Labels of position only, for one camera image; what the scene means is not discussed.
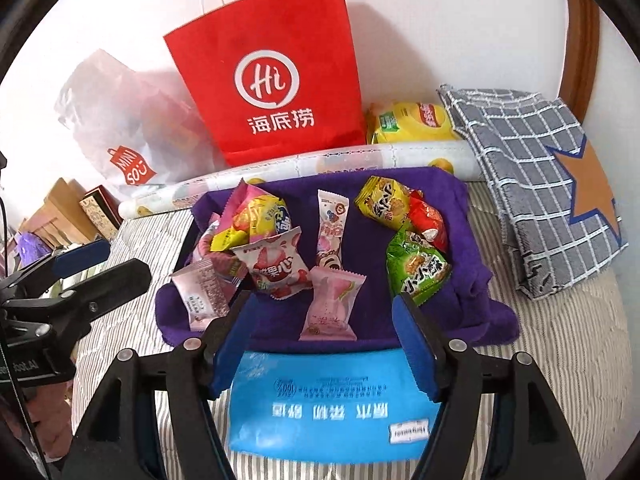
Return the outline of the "left hand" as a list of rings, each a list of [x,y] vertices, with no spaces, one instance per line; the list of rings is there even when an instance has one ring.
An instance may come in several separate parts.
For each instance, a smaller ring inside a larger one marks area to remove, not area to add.
[[[26,404],[40,446],[50,460],[64,457],[73,439],[72,408],[66,392],[66,382],[41,386]]]

